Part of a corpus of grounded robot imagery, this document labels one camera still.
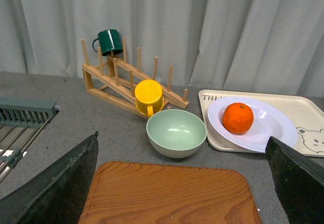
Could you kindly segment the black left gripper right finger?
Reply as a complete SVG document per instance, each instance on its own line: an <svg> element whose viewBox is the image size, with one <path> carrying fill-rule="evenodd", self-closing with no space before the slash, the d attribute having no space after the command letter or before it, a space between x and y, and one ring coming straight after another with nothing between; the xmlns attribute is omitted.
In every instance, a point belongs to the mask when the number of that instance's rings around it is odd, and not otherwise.
<svg viewBox="0 0 324 224"><path fill-rule="evenodd" d="M290 223L323 223L323 167L271 136L265 150Z"/></svg>

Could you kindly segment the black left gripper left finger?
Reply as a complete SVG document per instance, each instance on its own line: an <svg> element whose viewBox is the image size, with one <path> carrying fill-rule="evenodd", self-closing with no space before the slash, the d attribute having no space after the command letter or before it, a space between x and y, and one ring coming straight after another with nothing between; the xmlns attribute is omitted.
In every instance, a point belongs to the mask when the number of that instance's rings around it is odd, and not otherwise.
<svg viewBox="0 0 324 224"><path fill-rule="evenodd" d="M1 199L1 223L78 223L96 170L98 133Z"/></svg>

